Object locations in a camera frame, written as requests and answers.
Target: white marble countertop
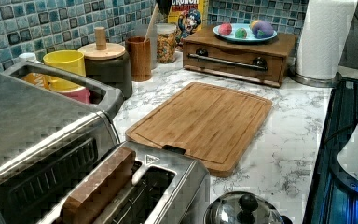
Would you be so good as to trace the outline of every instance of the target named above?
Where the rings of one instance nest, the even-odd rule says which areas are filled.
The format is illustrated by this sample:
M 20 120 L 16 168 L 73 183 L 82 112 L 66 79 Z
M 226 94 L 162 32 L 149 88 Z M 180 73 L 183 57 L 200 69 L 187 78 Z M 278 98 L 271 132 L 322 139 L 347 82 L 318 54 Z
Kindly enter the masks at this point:
M 183 69 L 182 54 L 176 52 L 176 57 L 175 63 L 158 64 L 150 80 L 133 83 L 132 97 L 114 118 L 120 140 L 125 140 L 131 125 L 189 82 L 270 99 L 272 109 L 234 174 L 228 178 L 212 176 L 211 202 L 226 192 L 245 190 L 268 200 L 294 223 L 302 223 L 331 89 L 305 86 L 289 77 L 277 89 L 191 72 Z

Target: tile backsplash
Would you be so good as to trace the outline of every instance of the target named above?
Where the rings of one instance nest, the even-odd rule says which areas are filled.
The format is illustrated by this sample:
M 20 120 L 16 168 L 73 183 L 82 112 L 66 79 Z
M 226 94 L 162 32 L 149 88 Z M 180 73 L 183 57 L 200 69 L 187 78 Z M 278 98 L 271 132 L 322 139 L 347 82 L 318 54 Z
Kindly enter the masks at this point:
M 154 0 L 0 0 L 0 71 L 23 52 L 78 49 L 95 42 L 94 27 L 123 44 L 131 29 L 148 23 Z
M 278 32 L 299 35 L 308 0 L 210 0 L 208 23 L 270 21 Z M 123 44 L 135 25 L 150 21 L 155 0 L 0 0 L 0 71 L 23 52 L 39 61 L 60 49 L 95 42 L 106 28 L 111 43 Z M 158 21 L 166 21 L 158 15 Z
M 280 33 L 300 35 L 308 0 L 223 0 L 210 1 L 208 23 L 250 23 L 269 21 Z

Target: paper towel roll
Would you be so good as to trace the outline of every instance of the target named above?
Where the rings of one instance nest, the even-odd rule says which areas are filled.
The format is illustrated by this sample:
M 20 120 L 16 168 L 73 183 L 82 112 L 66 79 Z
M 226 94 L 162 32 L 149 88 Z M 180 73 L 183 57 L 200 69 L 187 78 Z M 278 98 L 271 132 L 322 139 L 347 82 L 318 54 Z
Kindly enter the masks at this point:
M 350 30 L 357 0 L 310 0 L 296 57 L 304 77 L 332 79 Z

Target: plate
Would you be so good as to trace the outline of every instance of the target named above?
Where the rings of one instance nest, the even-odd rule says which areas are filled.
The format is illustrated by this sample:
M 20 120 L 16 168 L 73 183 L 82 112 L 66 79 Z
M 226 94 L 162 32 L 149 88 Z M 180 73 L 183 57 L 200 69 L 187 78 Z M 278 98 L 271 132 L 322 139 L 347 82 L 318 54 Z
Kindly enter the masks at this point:
M 269 39 L 272 39 L 274 38 L 275 36 L 277 36 L 277 32 L 274 31 L 274 34 L 271 36 L 271 37 L 267 37 L 267 38 L 256 38 L 254 36 L 254 34 L 252 33 L 252 30 L 249 26 L 249 24 L 244 24 L 244 23 L 231 23 L 231 26 L 232 26 L 232 32 L 230 35 L 220 35 L 219 34 L 219 27 L 220 25 L 218 26 L 215 26 L 213 28 L 213 32 L 218 35 L 218 36 L 221 36 L 222 38 L 225 38 L 227 40 L 230 40 L 230 41 L 234 41 L 234 42 L 241 42 L 241 43 L 254 43 L 254 42 L 263 42 L 263 41 L 266 41 L 266 40 L 269 40 Z M 235 32 L 240 29 L 240 28 L 244 28 L 246 30 L 246 33 L 248 33 L 248 35 L 246 36 L 245 39 L 243 38 L 236 38 L 235 37 Z

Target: cereal box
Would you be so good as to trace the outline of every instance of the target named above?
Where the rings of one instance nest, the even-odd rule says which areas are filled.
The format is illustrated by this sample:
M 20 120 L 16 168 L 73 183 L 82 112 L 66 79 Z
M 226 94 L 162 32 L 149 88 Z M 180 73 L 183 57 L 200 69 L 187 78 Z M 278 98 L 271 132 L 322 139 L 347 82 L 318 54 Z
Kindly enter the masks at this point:
M 176 43 L 179 50 L 182 50 L 183 38 L 206 25 L 207 13 L 208 0 L 172 0 L 168 23 L 176 24 Z

